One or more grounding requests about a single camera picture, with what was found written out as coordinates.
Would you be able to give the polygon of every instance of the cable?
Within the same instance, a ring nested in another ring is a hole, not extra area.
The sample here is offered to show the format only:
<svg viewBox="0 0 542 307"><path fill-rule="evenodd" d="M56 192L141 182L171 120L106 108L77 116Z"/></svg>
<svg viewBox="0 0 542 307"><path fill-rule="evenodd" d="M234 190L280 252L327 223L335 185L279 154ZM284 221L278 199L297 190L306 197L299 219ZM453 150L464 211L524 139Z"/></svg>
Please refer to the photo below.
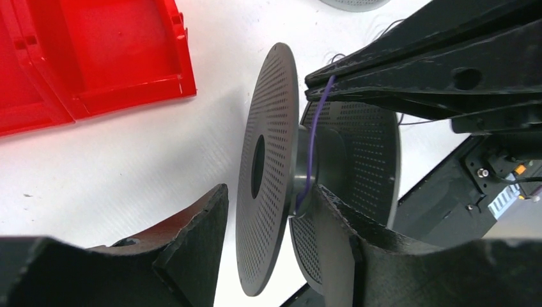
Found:
<svg viewBox="0 0 542 307"><path fill-rule="evenodd" d="M395 26L396 24L398 24L399 22L403 22L405 21L405 18L403 19L398 19L398 20L395 20L394 22L392 22L387 28L386 30L384 30L384 32L382 32L382 34L378 37L378 38L381 38L384 36L384 34L386 34L390 29L391 27Z"/></svg>
<svg viewBox="0 0 542 307"><path fill-rule="evenodd" d="M335 76L332 75L329 78L329 81L327 81L327 85L323 91L322 97L320 98L320 101L318 103L318 106L316 107L316 112L314 114L313 122L311 124L311 131L309 136L309 153L308 153L308 161L309 164L307 165L307 182L305 183L305 189L297 194L296 200L295 200L295 212L299 210L299 206L301 203L305 200L305 197L309 194L309 190L311 188L311 176L313 174L313 153L314 153L314 137L316 136L316 124L318 123L318 118L320 117L321 110L323 109L323 105L325 104L325 101L327 100L327 97L329 96L329 92L331 91L331 86L333 85L333 82L335 82Z"/></svg>
<svg viewBox="0 0 542 307"><path fill-rule="evenodd" d="M518 178L516 180L508 180L505 178L500 178L499 176L494 176L494 177L498 179L500 182L503 182L509 185L524 184L527 182L542 182L542 177L526 177L526 178Z"/></svg>
<svg viewBox="0 0 542 307"><path fill-rule="evenodd" d="M435 120L426 120L424 122L415 122L415 123L399 123L399 126L412 126L412 125L421 125L422 123L434 123Z"/></svg>

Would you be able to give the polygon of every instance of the screw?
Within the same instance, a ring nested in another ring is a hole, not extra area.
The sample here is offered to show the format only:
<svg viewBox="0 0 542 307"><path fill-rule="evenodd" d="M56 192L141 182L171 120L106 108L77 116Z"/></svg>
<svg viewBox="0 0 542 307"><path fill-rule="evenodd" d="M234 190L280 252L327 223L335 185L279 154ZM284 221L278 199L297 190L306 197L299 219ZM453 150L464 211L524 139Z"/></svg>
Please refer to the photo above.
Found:
<svg viewBox="0 0 542 307"><path fill-rule="evenodd" d="M478 174L478 177L480 178L486 178L487 176L490 175L490 171L488 171L487 169L481 168L476 171L476 174Z"/></svg>

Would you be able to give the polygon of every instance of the perforated disc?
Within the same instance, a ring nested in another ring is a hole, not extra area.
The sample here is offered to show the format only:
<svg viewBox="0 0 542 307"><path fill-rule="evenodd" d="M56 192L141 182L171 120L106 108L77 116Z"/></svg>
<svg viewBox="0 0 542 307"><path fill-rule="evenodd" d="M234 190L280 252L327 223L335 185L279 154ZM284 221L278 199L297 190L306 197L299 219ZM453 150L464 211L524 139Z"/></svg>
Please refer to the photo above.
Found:
<svg viewBox="0 0 542 307"><path fill-rule="evenodd" d="M279 43L259 73L239 171L237 270L249 296L265 288L283 241L297 156L298 100L293 55Z"/></svg>
<svg viewBox="0 0 542 307"><path fill-rule="evenodd" d="M316 102L309 103L302 125L308 127L313 122L316 105ZM401 163L395 112L360 102L327 102L320 113L318 126L338 131L345 142L346 189L341 192L341 199L390 227L397 209ZM310 213L301 219L290 219L290 232L305 279L322 293L313 223Z"/></svg>
<svg viewBox="0 0 542 307"><path fill-rule="evenodd" d="M322 2L349 12L366 12L375 10L390 0L321 0Z"/></svg>

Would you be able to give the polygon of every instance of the white table surface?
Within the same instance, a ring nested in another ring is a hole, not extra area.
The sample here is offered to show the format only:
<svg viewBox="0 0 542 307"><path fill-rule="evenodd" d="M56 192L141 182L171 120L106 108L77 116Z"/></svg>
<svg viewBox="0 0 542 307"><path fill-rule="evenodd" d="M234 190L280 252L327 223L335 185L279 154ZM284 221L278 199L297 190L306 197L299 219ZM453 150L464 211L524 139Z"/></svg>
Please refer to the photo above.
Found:
<svg viewBox="0 0 542 307"><path fill-rule="evenodd" d="M0 235L110 245L226 183L231 202L215 305L279 306L304 284L288 228L259 297L242 292L235 260L241 147L265 55L276 42L292 48L302 114L305 75L338 52L367 45L427 2L392 0L372 12L348 13L319 0L177 0L189 28L198 96L0 139ZM401 137L400 195L466 138L446 122L402 127Z"/></svg>

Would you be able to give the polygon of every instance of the orange component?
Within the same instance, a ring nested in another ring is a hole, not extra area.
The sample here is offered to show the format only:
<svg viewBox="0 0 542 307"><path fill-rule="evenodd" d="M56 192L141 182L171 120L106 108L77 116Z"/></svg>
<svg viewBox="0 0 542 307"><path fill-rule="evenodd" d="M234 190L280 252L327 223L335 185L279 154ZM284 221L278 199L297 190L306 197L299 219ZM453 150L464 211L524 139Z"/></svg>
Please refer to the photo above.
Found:
<svg viewBox="0 0 542 307"><path fill-rule="evenodd" d="M516 169L514 169L514 171L518 175L523 174L523 172L525 172L526 170L527 170L527 168L523 164L518 165L518 167Z"/></svg>

